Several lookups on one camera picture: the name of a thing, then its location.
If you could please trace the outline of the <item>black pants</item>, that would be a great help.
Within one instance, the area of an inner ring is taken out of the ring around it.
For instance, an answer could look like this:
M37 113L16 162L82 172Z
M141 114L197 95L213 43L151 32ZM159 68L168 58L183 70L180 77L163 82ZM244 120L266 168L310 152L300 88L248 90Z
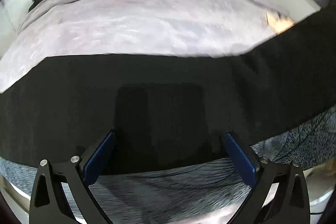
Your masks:
M1 157L62 162L113 132L108 160L140 172L222 156L335 104L335 6L239 56L50 57L1 95Z

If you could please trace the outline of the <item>grey patterned bed sheet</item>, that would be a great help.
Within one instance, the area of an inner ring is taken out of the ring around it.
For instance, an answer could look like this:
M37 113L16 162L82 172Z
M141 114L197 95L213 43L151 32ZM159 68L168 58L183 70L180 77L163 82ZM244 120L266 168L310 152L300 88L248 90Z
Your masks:
M335 182L335 108L254 144L272 162L300 162L314 198ZM90 191L114 223L221 223L250 188L230 159L127 176L102 176Z

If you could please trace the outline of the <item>grey fleece blanket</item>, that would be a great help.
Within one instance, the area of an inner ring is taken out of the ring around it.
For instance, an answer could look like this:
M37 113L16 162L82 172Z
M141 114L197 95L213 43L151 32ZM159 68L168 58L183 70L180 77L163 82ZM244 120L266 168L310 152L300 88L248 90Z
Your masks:
M99 54L239 55L289 16L279 0L44 0L1 58L1 91L46 57Z

